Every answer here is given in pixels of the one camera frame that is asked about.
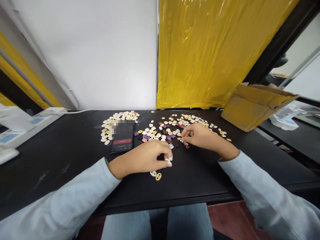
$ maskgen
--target beige button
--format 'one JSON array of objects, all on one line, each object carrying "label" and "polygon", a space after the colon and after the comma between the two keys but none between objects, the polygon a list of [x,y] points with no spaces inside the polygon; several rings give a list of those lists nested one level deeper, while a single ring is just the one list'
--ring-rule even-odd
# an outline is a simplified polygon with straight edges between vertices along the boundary
[{"label": "beige button", "polygon": [[161,173],[158,173],[158,174],[156,175],[156,180],[159,181],[160,178],[161,178],[161,176],[162,176],[162,174],[161,174]]}]

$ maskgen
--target red floor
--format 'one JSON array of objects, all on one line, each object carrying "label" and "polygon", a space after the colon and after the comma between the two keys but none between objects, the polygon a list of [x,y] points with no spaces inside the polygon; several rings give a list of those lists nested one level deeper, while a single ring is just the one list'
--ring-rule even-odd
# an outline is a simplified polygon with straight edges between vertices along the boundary
[{"label": "red floor", "polygon": [[[211,225],[233,240],[272,240],[255,227],[244,201],[208,206]],[[77,240],[100,240],[106,217],[92,217],[82,227]]]}]

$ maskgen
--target pile of buttons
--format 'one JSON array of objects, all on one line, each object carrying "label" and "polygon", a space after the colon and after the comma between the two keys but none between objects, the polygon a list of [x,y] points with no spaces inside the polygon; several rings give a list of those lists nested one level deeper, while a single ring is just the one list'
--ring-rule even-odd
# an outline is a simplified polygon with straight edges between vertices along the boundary
[{"label": "pile of buttons", "polygon": [[[196,117],[194,115],[186,115],[186,114],[181,114],[180,118],[177,118],[176,120],[174,120],[174,117],[177,117],[177,114],[172,114],[170,115],[170,117],[168,118],[169,121],[163,121],[163,122],[159,122],[159,130],[160,132],[157,132],[156,127],[153,126],[154,120],[151,121],[151,123],[149,124],[149,128],[145,128],[144,130],[139,130],[137,132],[134,133],[135,136],[138,137],[138,139],[142,140],[143,142],[146,141],[152,141],[152,140],[160,140],[163,142],[167,142],[169,144],[169,147],[171,149],[174,148],[173,145],[173,139],[177,137],[177,140],[179,140],[181,143],[183,143],[183,146],[186,149],[190,148],[190,145],[184,141],[182,141],[181,139],[181,130],[180,128],[177,126],[177,124],[181,125],[181,126],[187,126],[190,125],[192,123],[195,122],[199,122],[202,123],[204,126],[206,126],[209,130],[213,131],[213,128],[218,128],[216,125],[214,125],[213,123],[211,123],[209,125],[208,121],[202,119],[201,117]],[[175,130],[171,130],[170,127],[172,126],[176,126]],[[227,132],[222,131],[220,128],[218,128],[218,131],[221,135],[221,137],[226,137]],[[154,171],[154,172],[150,172],[151,176],[155,177],[157,181],[159,181],[161,179],[161,170],[158,171]]]},{"label": "pile of buttons", "polygon": [[113,133],[114,129],[112,126],[117,123],[119,120],[134,120],[135,123],[138,123],[137,119],[139,117],[139,113],[135,111],[131,112],[120,112],[120,113],[115,113],[113,116],[109,117],[107,120],[103,121],[103,124],[101,127],[104,127],[102,129],[101,133],[101,142],[104,142],[105,145],[109,145],[110,142],[113,140]]}]

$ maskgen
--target jeans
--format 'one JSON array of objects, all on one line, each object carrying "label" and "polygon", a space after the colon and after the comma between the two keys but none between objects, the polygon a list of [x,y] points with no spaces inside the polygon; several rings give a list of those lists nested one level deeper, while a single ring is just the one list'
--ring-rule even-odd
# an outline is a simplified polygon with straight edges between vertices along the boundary
[{"label": "jeans", "polygon": [[[106,217],[101,240],[151,240],[149,211]],[[167,240],[213,240],[213,230],[205,203],[171,207]]]}]

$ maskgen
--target hand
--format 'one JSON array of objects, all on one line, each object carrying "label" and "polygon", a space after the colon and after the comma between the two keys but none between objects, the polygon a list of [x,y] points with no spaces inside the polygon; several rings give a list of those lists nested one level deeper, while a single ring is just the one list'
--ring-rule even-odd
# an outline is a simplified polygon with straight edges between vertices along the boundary
[{"label": "hand", "polygon": [[186,126],[181,133],[182,140],[192,145],[217,152],[224,160],[232,160],[240,151],[201,123]]},{"label": "hand", "polygon": [[[167,161],[158,161],[157,156],[164,153]],[[147,141],[131,151],[115,158],[108,163],[110,172],[118,179],[131,173],[152,172],[161,168],[172,167],[172,151],[168,143]]]}]

